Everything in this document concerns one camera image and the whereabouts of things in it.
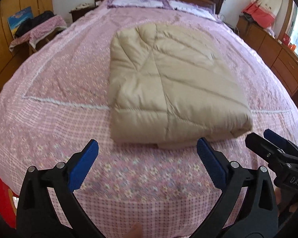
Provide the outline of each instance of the folded beige comforter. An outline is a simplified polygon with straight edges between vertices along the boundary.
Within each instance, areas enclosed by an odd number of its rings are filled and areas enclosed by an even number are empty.
[[[245,95],[206,33],[166,24],[117,32],[111,43],[111,137],[173,148],[252,129]]]

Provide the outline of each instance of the white pillow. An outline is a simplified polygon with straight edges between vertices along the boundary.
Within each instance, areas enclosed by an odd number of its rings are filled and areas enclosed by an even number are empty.
[[[163,8],[163,2],[157,0],[113,0],[111,7]]]
[[[169,0],[169,5],[174,10],[188,12],[199,17],[216,21],[215,17],[212,14],[210,14],[207,10],[203,10],[202,8],[198,8],[193,5],[175,0]]]

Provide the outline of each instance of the pillow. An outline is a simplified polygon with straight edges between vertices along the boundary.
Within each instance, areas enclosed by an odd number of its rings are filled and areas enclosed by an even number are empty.
[[[140,7],[140,8],[166,8],[168,2],[164,0],[109,0],[108,8]]]
[[[206,10],[202,7],[197,6],[197,5],[188,4],[188,3],[181,2],[181,1],[176,1],[176,0],[169,0],[168,3],[169,3],[169,6],[173,10],[188,12],[188,13],[194,14],[195,16],[206,18],[206,19],[209,19],[209,20],[212,20],[212,21],[218,21],[210,13],[209,8],[207,8],[208,10]]]

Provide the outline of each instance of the nightstand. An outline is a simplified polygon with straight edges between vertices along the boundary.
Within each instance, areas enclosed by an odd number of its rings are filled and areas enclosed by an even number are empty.
[[[73,22],[77,21],[80,17],[83,17],[86,13],[88,13],[91,10],[96,9],[98,6],[91,6],[83,9],[73,10],[70,11],[70,14],[72,14]]]

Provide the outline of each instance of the black bag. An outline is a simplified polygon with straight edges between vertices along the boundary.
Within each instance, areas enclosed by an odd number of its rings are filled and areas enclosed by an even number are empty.
[[[21,23],[19,28],[17,29],[15,36],[21,37],[31,29],[35,28],[37,25],[47,21],[48,19],[54,17],[54,13],[52,11],[45,11],[42,14],[36,16],[33,19],[26,19]]]

